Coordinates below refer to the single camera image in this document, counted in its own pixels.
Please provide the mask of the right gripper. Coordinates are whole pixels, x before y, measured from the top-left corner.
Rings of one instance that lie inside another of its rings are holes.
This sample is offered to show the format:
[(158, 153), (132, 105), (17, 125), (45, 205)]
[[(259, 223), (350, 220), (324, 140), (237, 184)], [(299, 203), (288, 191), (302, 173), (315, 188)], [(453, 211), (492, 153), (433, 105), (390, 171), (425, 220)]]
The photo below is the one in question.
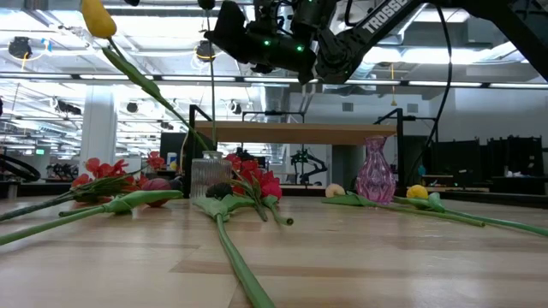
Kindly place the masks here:
[(224, 51), (243, 51), (252, 71), (270, 74), (276, 68), (297, 73), (301, 84), (313, 79), (315, 53), (309, 38), (285, 33), (278, 15), (282, 1), (254, 1), (255, 20), (244, 27), (245, 15), (234, 1), (223, 1), (217, 22), (204, 37)]

